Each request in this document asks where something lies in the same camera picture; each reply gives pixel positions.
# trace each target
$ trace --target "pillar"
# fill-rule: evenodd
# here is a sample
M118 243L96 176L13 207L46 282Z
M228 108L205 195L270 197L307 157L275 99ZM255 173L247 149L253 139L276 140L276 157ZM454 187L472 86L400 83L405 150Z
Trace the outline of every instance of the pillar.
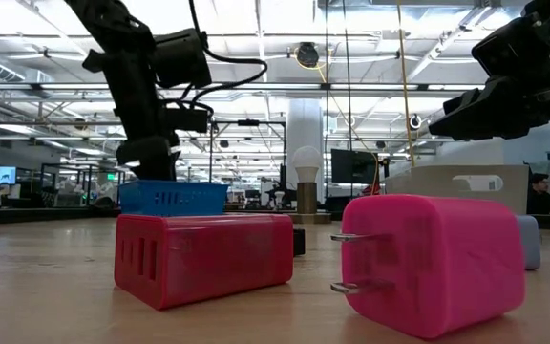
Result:
M324 152L324 121L320 99L291 99L287 111L287 187L297 188L298 176L292 165L296 150L311 146ZM324 156L321 157L321 168L317 173L317 200L324 203Z

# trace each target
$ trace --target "blue plastic bin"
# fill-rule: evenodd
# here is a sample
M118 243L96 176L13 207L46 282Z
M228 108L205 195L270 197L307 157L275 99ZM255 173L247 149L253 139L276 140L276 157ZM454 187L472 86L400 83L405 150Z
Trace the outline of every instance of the blue plastic bin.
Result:
M135 181L120 186L122 214L151 216L222 215L228 185Z

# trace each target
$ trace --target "table surface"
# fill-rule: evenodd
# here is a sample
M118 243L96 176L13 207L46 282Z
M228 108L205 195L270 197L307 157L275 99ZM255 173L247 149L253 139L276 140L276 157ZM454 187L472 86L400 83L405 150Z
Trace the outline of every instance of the table surface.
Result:
M422 343L357 315L340 279L338 224L304 226L286 285L157 312L114 285L115 221L0 226L0 343ZM525 304L436 343L550 343L550 232Z

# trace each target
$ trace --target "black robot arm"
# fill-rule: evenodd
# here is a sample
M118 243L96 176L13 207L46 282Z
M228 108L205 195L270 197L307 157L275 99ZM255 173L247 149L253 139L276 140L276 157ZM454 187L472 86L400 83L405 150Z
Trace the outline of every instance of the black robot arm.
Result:
M487 72L485 89L444 104L433 135L455 140L513 139L550 121L550 0L534 0L522 17L473 48Z
M140 179L175 180L179 154L171 154L171 147L180 144L176 129L205 133L212 114L195 109L195 104L186 108L180 99L159 99L156 84L211 83L199 34L187 29L155 39L118 0L66 2L104 51L91 50L83 67L105 74L110 87L114 113L127 135L116 151L118 162L139 161L133 171ZM171 102L179 108L168 108Z

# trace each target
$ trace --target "red multi-port charger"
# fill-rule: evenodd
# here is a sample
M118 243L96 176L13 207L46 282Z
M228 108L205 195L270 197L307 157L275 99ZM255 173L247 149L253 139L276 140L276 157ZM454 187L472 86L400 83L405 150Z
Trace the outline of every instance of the red multi-port charger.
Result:
M286 215L121 215L116 284L157 310L283 284L292 278Z

